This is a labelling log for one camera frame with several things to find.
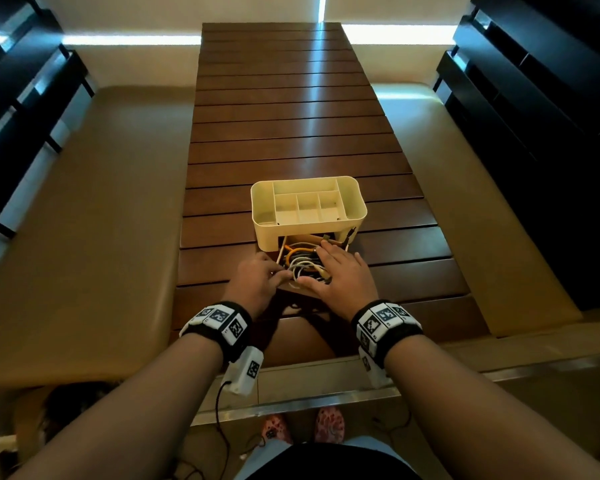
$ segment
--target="pink slipper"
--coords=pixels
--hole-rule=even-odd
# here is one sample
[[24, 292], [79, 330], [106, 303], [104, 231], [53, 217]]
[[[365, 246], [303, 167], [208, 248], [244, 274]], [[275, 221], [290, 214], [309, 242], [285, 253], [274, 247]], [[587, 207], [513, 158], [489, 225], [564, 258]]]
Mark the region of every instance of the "pink slipper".
[[290, 445], [294, 444], [287, 422], [280, 414], [273, 414], [264, 421], [262, 437], [265, 443], [269, 440], [280, 440]]
[[313, 441], [337, 444], [344, 441], [344, 416], [337, 407], [320, 408], [315, 419]]

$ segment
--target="person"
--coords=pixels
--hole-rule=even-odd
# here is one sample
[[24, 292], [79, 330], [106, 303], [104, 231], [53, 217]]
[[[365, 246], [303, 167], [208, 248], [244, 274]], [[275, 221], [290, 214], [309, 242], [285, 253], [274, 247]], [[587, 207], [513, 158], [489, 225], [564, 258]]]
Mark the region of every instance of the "person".
[[[298, 281], [334, 313], [352, 321], [360, 310], [378, 300], [373, 277], [359, 254], [349, 254], [326, 241], [317, 252], [332, 277], [331, 283], [309, 277]], [[222, 303], [233, 303], [255, 319], [266, 309], [277, 286], [290, 277], [288, 271], [259, 253], [240, 263]], [[221, 370], [225, 355], [232, 354], [217, 337], [206, 335], [204, 331], [183, 334], [64, 428], [13, 478], [160, 478]], [[403, 335], [384, 354], [384, 367], [451, 476], [600, 479], [600, 463], [540, 415], [453, 359], [423, 334]], [[336, 418], [331, 423], [336, 426], [335, 436], [339, 435], [338, 421]], [[272, 436], [288, 440], [284, 428], [273, 423]], [[251, 465], [252, 471], [238, 473], [237, 478], [419, 478], [387, 445], [376, 445], [376, 449], [364, 442], [289, 445], [270, 439], [243, 467]]]

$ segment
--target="wristband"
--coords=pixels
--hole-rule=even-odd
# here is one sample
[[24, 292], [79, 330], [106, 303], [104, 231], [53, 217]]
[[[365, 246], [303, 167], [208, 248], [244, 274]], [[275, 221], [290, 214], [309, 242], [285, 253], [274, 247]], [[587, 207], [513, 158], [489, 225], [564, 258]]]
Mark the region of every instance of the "wristband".
[[400, 305], [385, 299], [372, 301], [351, 321], [356, 338], [373, 361], [384, 369], [384, 358], [402, 339], [422, 335], [422, 326]]
[[247, 347], [247, 329], [251, 316], [243, 307], [232, 301], [220, 301], [204, 307], [187, 322], [180, 336], [197, 333], [220, 345], [225, 362], [235, 362]]

